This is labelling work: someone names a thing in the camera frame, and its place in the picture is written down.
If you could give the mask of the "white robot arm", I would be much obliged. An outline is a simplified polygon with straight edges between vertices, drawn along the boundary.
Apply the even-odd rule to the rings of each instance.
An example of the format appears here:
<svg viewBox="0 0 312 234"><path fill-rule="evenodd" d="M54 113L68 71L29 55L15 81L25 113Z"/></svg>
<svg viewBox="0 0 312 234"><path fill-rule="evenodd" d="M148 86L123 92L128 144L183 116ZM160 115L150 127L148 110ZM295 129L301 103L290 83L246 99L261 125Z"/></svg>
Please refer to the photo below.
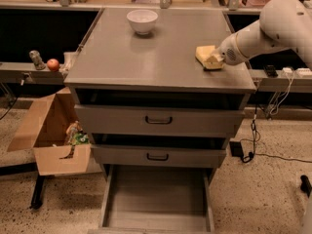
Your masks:
<svg viewBox="0 0 312 234"><path fill-rule="evenodd" d="M263 54L293 50L307 67L312 65L312 15L298 0L270 0L259 20L232 33L206 52L206 69L237 65Z"/></svg>

